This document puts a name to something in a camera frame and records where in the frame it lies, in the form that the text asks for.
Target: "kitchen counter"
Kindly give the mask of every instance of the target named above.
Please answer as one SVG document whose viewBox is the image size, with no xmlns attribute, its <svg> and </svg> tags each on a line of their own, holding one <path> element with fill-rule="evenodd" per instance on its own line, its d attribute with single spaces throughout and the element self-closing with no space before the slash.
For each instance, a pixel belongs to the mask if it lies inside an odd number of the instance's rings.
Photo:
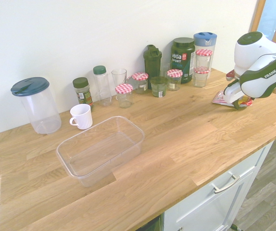
<svg viewBox="0 0 276 231">
<path fill-rule="evenodd" d="M 192 82 L 163 98 L 134 94 L 121 109 L 95 103 L 93 125 L 124 116 L 146 138 L 141 155 L 85 188 L 56 156 L 80 132 L 61 113 L 62 127 L 36 134 L 30 124 L 0 133 L 0 231 L 136 230 L 276 139 L 276 95 L 239 111 L 213 104 L 227 85 L 212 70 L 207 86 Z"/>
</svg>

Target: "metal handle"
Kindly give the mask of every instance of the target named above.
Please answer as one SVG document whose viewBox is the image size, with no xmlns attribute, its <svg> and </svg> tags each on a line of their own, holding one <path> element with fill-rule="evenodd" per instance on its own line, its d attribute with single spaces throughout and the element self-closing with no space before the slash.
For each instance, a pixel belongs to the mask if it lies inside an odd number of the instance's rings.
<svg viewBox="0 0 276 231">
<path fill-rule="evenodd" d="M 234 181 L 232 181 L 230 184 L 226 185 L 225 187 L 223 187 L 221 189 L 218 189 L 216 186 L 214 186 L 215 194 L 220 193 L 220 192 L 230 188 L 232 185 L 234 185 L 239 180 L 240 176 L 232 175 L 232 178 L 234 179 Z"/>
</svg>

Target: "white cup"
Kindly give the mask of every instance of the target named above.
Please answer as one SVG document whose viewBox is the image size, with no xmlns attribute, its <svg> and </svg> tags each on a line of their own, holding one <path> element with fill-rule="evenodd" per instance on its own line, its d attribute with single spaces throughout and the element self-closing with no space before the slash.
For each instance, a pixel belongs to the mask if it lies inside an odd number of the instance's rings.
<svg viewBox="0 0 276 231">
<path fill-rule="evenodd" d="M 70 119 L 70 124 L 77 126 L 79 129 L 85 130 L 92 126 L 92 115 L 91 107 L 89 104 L 79 104 L 70 110 L 72 118 Z"/>
</svg>

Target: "transparent tray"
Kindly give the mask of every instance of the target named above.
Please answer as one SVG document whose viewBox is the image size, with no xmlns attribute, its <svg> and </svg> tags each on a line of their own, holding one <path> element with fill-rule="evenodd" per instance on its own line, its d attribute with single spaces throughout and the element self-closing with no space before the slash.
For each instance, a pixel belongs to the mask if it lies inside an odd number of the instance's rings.
<svg viewBox="0 0 276 231">
<path fill-rule="evenodd" d="M 67 174 L 89 187 L 139 155 L 144 136 L 128 119 L 114 116 L 63 141 L 56 152 Z"/>
</svg>

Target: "blue bottle cap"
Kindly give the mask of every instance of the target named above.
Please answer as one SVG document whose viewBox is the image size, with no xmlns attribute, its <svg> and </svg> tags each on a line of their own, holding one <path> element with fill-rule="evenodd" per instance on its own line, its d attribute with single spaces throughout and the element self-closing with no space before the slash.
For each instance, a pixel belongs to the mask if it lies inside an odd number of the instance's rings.
<svg viewBox="0 0 276 231">
<path fill-rule="evenodd" d="M 217 35 L 211 32 L 200 32 L 194 34 L 195 45 L 200 47 L 211 47 L 216 44 Z"/>
</svg>

